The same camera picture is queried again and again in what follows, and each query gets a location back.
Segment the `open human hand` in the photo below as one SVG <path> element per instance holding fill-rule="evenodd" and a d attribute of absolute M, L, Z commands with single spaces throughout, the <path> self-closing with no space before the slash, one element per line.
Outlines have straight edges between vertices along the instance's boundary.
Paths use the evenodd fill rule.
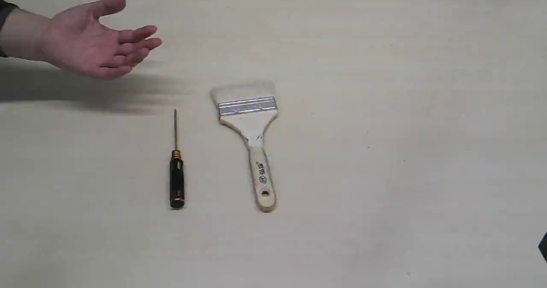
<path fill-rule="evenodd" d="M 111 80 L 129 74 L 162 45 L 154 25 L 117 30 L 102 17 L 120 13 L 126 0 L 79 4 L 49 19 L 38 39 L 39 59 L 57 68 L 94 79 Z"/>

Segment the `forearm with dark sleeve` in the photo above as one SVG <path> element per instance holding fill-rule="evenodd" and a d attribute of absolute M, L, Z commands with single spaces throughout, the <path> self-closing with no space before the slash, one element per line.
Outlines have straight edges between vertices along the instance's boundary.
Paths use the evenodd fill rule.
<path fill-rule="evenodd" d="M 50 18 L 0 0 L 1 57 L 43 62 L 43 39 L 49 23 Z"/>

